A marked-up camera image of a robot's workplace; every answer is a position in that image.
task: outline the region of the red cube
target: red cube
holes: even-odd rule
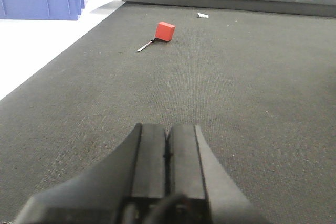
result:
[[[159,22],[156,28],[155,37],[164,41],[170,41],[173,38],[175,26],[166,22]]]

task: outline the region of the small white object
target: small white object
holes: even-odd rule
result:
[[[203,13],[197,13],[199,18],[209,18],[209,15]]]
[[[153,43],[154,41],[153,40],[151,40],[151,41],[149,41],[146,45],[144,45],[143,47],[140,47],[138,50],[137,50],[137,52],[141,52],[143,49],[145,49],[147,46],[149,46],[151,43]]]

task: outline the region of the dark gray mat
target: dark gray mat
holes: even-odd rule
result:
[[[176,25],[173,40],[136,53],[160,21]],[[122,6],[0,102],[0,220],[144,122],[199,124],[272,222],[336,223],[335,28],[327,18]]]

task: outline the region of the white floor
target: white floor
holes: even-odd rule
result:
[[[0,19],[0,100],[123,3],[88,0],[78,21]]]

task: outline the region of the textured floor mat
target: textured floor mat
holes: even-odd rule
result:
[[[136,53],[160,21],[176,25],[172,41]],[[0,101],[0,222],[144,122],[200,125],[273,223],[336,223],[335,27],[327,18],[125,4]]]

